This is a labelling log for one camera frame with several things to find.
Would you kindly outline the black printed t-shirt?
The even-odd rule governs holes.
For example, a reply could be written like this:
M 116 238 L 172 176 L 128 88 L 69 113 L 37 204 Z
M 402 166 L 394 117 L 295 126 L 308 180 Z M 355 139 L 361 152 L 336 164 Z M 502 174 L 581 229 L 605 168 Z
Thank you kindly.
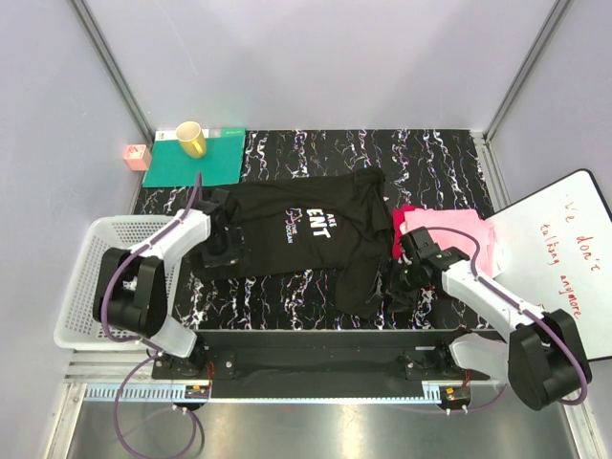
M 367 167 L 340 176 L 208 186 L 205 198 L 229 195 L 231 230 L 246 253 L 238 267 L 209 263 L 199 244 L 189 255 L 203 281 L 335 269 L 336 308 L 372 318 L 381 308 L 383 270 L 391 258 L 393 227 L 384 201 L 385 175 Z

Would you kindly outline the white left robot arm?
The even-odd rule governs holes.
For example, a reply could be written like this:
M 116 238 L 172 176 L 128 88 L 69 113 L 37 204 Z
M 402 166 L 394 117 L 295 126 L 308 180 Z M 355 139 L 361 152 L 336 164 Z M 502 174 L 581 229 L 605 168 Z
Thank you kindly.
M 193 191 L 187 207 L 140 244 L 104 253 L 92 311 L 107 338 L 124 342 L 111 330 L 129 332 L 128 339 L 173 358 L 188 379 L 205 371 L 206 345 L 168 311 L 166 276 L 186 255 L 200 276 L 212 279 L 239 276 L 248 260 L 238 201 L 220 188 L 205 200 L 201 192 Z

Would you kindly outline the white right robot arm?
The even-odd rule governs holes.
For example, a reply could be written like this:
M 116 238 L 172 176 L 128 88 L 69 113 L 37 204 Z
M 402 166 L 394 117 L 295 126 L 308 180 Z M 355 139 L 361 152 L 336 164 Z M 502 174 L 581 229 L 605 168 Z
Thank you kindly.
M 592 371 L 573 317 L 561 309 L 543 311 L 513 294 L 478 269 L 479 246 L 473 254 L 442 249 L 431 236 L 434 231 L 419 227 L 401 236 L 394 297 L 408 302 L 433 288 L 465 303 L 500 336 L 459 333 L 434 355 L 437 373 L 450 380 L 466 370 L 487 375 L 510 387 L 532 410 L 582 404 Z

